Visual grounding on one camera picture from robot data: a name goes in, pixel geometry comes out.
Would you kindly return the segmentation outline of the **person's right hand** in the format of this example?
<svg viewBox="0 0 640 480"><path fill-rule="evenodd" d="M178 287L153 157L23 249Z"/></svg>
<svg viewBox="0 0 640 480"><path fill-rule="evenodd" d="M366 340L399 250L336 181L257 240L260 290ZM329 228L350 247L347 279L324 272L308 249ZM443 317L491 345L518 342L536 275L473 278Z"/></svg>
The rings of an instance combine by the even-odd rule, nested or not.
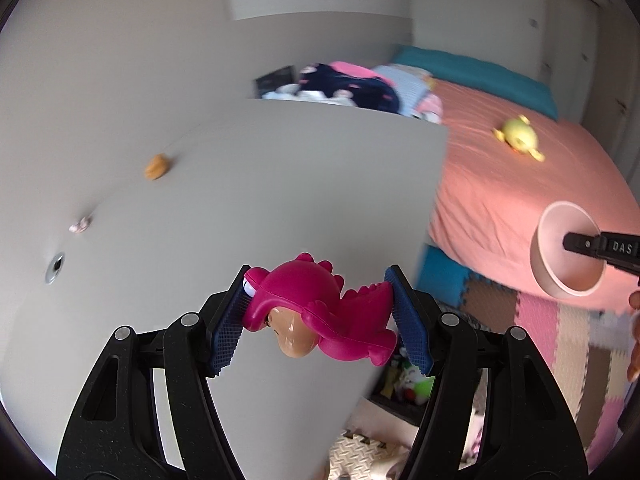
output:
<svg viewBox="0 0 640 480"><path fill-rule="evenodd" d="M640 375L640 290L636 290L629 296L629 305L634 310L631 323L631 336L634 346L630 354L627 367L628 382L635 382Z"/></svg>

